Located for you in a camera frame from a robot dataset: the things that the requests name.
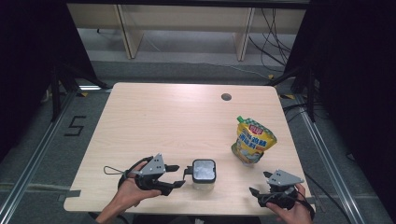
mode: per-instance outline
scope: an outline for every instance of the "floor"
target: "floor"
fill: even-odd
[[[245,60],[238,62],[233,46],[233,37],[226,33],[146,32],[135,59],[129,60],[126,58],[119,31],[100,30],[99,33],[93,29],[79,29],[78,31],[92,64],[95,66],[104,62],[123,63],[124,65],[158,63],[158,66],[161,66],[161,63],[174,63],[177,66],[199,64],[214,66],[218,69],[230,69],[230,71],[238,70],[263,81],[268,81],[269,75],[279,75],[281,72],[274,71],[264,74],[249,70],[249,68],[265,65],[272,69],[282,70],[281,64],[269,56],[262,56],[251,42],[247,46]],[[279,35],[278,37],[283,44],[292,48],[295,35]],[[259,46],[264,42],[262,34],[253,34],[251,38]],[[270,46],[265,50],[282,62],[278,48]],[[106,75],[111,77],[111,71],[101,74],[104,79],[106,79]],[[84,80],[80,80],[80,83],[81,85],[91,85]],[[288,98],[290,83],[290,80],[287,80],[277,87],[279,94],[285,97],[281,99],[284,107],[294,105],[298,100]],[[23,190],[23,196],[15,202],[17,206],[15,211],[12,211],[14,215],[10,218],[9,223],[79,223],[86,216],[86,214],[65,212],[63,201],[73,182],[74,174],[85,153],[86,146],[89,144],[107,97],[108,92],[98,91],[89,93],[88,97],[73,99],[72,106],[64,114],[66,121],[61,122],[60,127],[53,130],[55,135],[48,139],[51,144],[50,149],[45,151],[38,165],[30,171],[34,175],[29,180],[28,187]],[[324,146],[313,141],[312,135],[315,132],[309,131],[309,124],[304,118],[303,109],[292,109],[286,116],[300,160],[306,171],[306,180],[311,192],[317,196],[317,223],[347,223],[340,208],[329,198],[329,196],[332,197],[343,207],[344,196],[339,194],[339,189],[334,186],[334,183],[345,185],[354,200],[353,203],[357,204],[359,212],[352,216],[361,216],[364,220],[363,223],[392,223],[359,167],[346,156],[347,148],[341,137],[337,135],[326,112],[320,106],[315,109],[317,122],[314,127],[318,129],[319,136],[323,137]],[[75,115],[86,114],[89,114],[87,118],[76,119],[75,123],[81,122],[84,125],[81,137],[64,140],[67,133],[73,132],[68,129],[70,120],[74,119]],[[41,145],[42,136],[51,127],[50,116],[50,101],[43,97],[43,105],[37,111],[36,119],[30,124],[32,128],[26,131],[24,141],[18,148],[11,150],[7,158],[0,164],[1,202],[7,199],[13,184],[19,181],[20,176],[26,171],[25,167],[29,164],[32,155],[35,155],[37,146]],[[325,147],[330,152],[341,180],[333,179],[328,167],[324,164],[326,160],[323,159],[319,147]],[[261,219],[262,223],[276,223],[274,217],[261,217]]]

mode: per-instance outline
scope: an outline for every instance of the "gray floor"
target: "gray floor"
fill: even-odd
[[[248,45],[245,60],[238,62],[231,34],[146,32],[136,58],[128,60],[118,31],[101,30],[100,34],[97,34],[96,30],[79,32],[97,76],[108,84],[118,81],[141,81],[262,85],[268,81],[268,75],[273,74],[277,77],[281,74],[262,67],[261,54],[252,44]],[[283,43],[290,47],[294,37],[279,36]],[[252,38],[259,45],[263,43],[261,34],[253,35]],[[266,50],[281,60],[276,48]],[[272,66],[271,68],[282,69],[279,63],[269,57],[263,57],[263,62],[267,66]],[[84,80],[79,82],[81,85],[91,85]],[[279,94],[290,93],[291,82],[292,80],[287,80],[276,86]],[[66,109],[60,127],[9,223],[79,223],[86,216],[64,211],[64,196],[73,183],[108,95],[108,92],[88,92],[85,97],[75,97]],[[281,104],[294,105],[296,100],[281,99]],[[348,150],[326,111],[320,106],[316,106],[315,109],[320,134],[366,223],[392,223],[361,169],[346,157]],[[65,136],[66,133],[76,132],[75,129],[69,128],[74,116],[85,116],[85,119],[75,121],[75,124],[84,126],[81,135]],[[36,118],[32,120],[30,129],[21,143],[13,148],[0,164],[1,202],[8,196],[12,185],[18,181],[35,152],[41,137],[50,125],[50,117],[49,99],[43,102],[37,111]],[[305,172],[342,206],[300,110],[293,109],[286,117]],[[307,178],[306,181],[311,192],[315,192],[322,203],[317,204],[315,222],[347,223],[334,202],[311,179]],[[276,223],[276,218],[262,217],[262,223]]]

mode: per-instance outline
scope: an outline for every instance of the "human hand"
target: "human hand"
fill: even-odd
[[[146,164],[147,162],[143,161],[134,170],[138,171]],[[132,206],[138,206],[142,200],[161,195],[161,191],[157,189],[140,189],[134,182],[135,174],[129,173],[128,177],[130,178],[124,180],[114,198],[96,219],[97,222],[110,223],[118,214],[125,212]]]
[[[305,200],[305,188],[301,184],[296,184],[298,190],[297,199]],[[266,206],[279,215],[278,221],[284,220],[288,224],[312,224],[313,221],[308,209],[302,204],[296,202],[290,210],[282,209],[274,203],[267,203]]]

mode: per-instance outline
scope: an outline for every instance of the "wooden table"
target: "wooden table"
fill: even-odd
[[[225,101],[221,95],[232,96]],[[269,128],[277,144],[248,167],[231,152],[236,118],[252,118]],[[276,90],[263,86],[118,83],[114,86],[71,190],[67,211],[101,211],[117,191],[119,175],[105,175],[104,166],[126,170],[147,156],[163,154],[180,169],[160,180],[181,180],[195,159],[212,159],[217,179],[212,190],[192,187],[190,175],[180,189],[142,201],[128,212],[141,214],[264,216],[249,187],[269,190],[263,171],[281,169],[304,179],[290,130]],[[310,191],[304,182],[306,196]]]

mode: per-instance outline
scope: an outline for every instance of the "snack pouch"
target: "snack pouch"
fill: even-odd
[[[276,143],[274,134],[254,119],[237,118],[239,121],[236,133],[237,139],[231,147],[244,164],[256,163],[264,151]]]

